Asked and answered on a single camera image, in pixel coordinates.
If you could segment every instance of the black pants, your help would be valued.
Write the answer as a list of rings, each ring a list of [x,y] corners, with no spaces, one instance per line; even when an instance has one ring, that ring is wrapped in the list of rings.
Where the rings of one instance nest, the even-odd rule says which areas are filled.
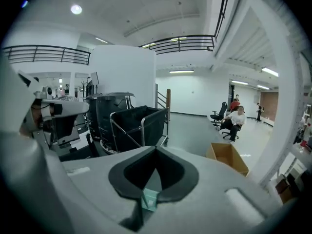
[[[259,122],[261,121],[261,120],[260,120],[260,115],[261,115],[261,111],[258,111],[257,121],[259,121]]]
[[[236,137],[237,131],[240,129],[240,126],[237,126],[237,125],[233,126],[232,121],[230,119],[228,119],[221,124],[220,130],[221,129],[230,130],[230,134],[231,134],[230,140],[235,141],[235,137]]]

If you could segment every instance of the brown wall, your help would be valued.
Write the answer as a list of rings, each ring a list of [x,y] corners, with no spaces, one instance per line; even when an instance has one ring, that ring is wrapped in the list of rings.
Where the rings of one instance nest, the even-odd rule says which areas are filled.
[[[260,105],[264,107],[262,117],[275,121],[278,102],[278,92],[261,92]]]

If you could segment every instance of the ceiling light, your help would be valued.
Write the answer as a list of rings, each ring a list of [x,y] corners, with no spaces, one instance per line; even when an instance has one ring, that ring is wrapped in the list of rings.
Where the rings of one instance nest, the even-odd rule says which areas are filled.
[[[258,85],[257,86],[258,88],[263,88],[263,89],[266,89],[266,90],[270,90],[269,88],[265,87],[265,86],[261,86],[261,85]]]
[[[101,41],[101,42],[108,43],[108,42],[106,42],[106,41],[104,41],[104,40],[102,40],[102,39],[100,39],[100,38],[97,38],[97,37],[96,37],[96,39],[98,39],[98,40]]]
[[[21,7],[24,8],[28,4],[27,0],[24,0],[23,3],[21,4]]]
[[[178,41],[178,40],[179,40],[179,37],[170,39],[170,41]]]
[[[273,71],[273,70],[271,70],[271,69],[263,68],[262,71],[267,72],[267,73],[269,73],[271,75],[274,75],[274,76],[278,77],[278,73]]]
[[[174,73],[194,73],[194,70],[174,70],[174,71],[169,71],[170,74]]]
[[[82,12],[82,8],[81,8],[79,5],[77,5],[77,4],[73,5],[73,6],[70,8],[70,10],[71,10],[75,15],[79,15],[79,14]]]
[[[232,82],[237,83],[237,84],[242,84],[242,85],[248,85],[248,83],[246,83],[246,82],[237,81],[237,80],[232,80]]]
[[[149,46],[153,46],[153,45],[155,45],[154,42],[152,42],[152,43],[150,43],[150,44],[146,44],[146,45],[142,46],[142,48],[148,48]]]

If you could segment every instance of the white shirt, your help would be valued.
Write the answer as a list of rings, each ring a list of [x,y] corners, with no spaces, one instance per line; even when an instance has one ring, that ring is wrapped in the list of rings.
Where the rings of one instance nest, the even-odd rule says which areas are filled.
[[[233,125],[236,125],[238,122],[246,123],[246,115],[244,113],[242,115],[238,115],[238,112],[234,111],[231,112],[228,117],[231,119]]]

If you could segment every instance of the standing person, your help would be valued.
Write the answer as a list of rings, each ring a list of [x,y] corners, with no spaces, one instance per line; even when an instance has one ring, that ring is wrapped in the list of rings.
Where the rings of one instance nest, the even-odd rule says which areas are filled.
[[[242,125],[246,123],[246,115],[244,113],[244,107],[239,106],[237,111],[230,113],[223,120],[221,120],[221,129],[230,130],[230,142],[235,142],[237,131]]]
[[[238,107],[240,105],[240,102],[237,101],[237,99],[234,99],[232,101],[232,103],[230,104],[230,111],[233,112],[233,110],[235,109],[235,107]]]
[[[260,122],[260,121],[261,121],[261,120],[260,120],[260,115],[261,115],[261,113],[262,113],[262,107],[260,106],[260,103],[259,103],[259,102],[257,103],[257,106],[258,106],[258,110],[257,110],[258,117],[257,117],[256,121]]]

